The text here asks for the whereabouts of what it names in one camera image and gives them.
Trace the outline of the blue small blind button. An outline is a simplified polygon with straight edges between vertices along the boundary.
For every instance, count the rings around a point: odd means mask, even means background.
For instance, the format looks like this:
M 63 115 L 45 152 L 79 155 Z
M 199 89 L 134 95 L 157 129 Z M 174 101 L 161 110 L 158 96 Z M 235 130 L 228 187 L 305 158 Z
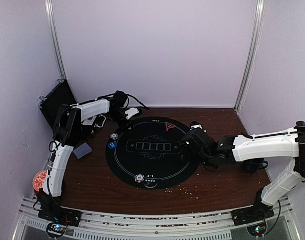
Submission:
M 109 142 L 108 145 L 107 145 L 107 147 L 108 147 L 109 149 L 111 149 L 111 150 L 116 149 L 117 146 L 118 146 L 118 143 L 117 143 L 116 141 Z

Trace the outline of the red triangle marker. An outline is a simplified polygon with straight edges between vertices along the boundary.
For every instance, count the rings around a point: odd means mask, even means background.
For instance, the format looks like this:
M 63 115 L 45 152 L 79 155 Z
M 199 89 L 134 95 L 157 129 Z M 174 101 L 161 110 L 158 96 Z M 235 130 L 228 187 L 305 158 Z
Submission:
M 171 129 L 174 129 L 176 125 L 170 122 L 165 122 L 165 127 L 166 127 L 166 131 L 169 131 Z

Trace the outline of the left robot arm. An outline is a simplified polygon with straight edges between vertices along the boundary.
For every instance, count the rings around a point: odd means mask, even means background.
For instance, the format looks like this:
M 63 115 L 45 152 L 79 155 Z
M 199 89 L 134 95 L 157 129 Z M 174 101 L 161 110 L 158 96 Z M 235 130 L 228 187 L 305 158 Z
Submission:
M 55 200 L 62 195 L 62 183 L 69 158 L 81 141 L 83 123 L 99 115 L 109 114 L 122 130 L 131 127 L 131 118 L 142 113 L 137 107 L 125 110 L 125 104 L 133 98 L 140 106 L 149 110 L 136 97 L 123 91 L 99 96 L 93 100 L 59 107 L 53 130 L 53 141 L 49 144 L 51 159 L 43 187 L 37 195 L 38 201 L 45 208 L 45 214 L 53 222 L 60 222 L 65 212 Z

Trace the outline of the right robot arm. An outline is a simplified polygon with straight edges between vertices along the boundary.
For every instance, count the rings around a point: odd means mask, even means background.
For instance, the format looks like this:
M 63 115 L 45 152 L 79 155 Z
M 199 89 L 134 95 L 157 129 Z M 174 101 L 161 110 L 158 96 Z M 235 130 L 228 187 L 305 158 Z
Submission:
M 259 221 L 268 208 L 305 180 L 305 122 L 298 121 L 284 131 L 224 136 L 219 141 L 210 137 L 198 124 L 181 140 L 186 154 L 209 167 L 225 163 L 243 163 L 268 158 L 291 158 L 286 169 L 268 186 L 259 191 L 258 202 L 249 209 L 249 217 Z

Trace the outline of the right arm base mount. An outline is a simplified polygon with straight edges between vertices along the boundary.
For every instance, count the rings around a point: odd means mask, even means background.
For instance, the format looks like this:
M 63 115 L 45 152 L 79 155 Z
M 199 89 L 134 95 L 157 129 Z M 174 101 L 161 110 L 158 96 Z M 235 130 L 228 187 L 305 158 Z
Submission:
M 252 207 L 241 208 L 231 212 L 235 226 L 247 225 L 247 232 L 252 237 L 263 237 L 268 231 L 267 219 L 275 216 L 272 209 L 262 210 Z

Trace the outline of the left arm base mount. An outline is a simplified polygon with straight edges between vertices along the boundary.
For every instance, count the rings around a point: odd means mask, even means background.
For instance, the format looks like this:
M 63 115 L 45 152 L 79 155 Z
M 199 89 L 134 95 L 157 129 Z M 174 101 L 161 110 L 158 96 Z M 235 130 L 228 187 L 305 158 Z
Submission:
M 49 221 L 46 226 L 46 233 L 50 238 L 58 239 L 63 237 L 68 227 L 78 227 L 81 221 L 82 212 L 78 210 L 67 210 L 60 216 L 53 216 L 45 210 L 38 213 L 38 217 Z

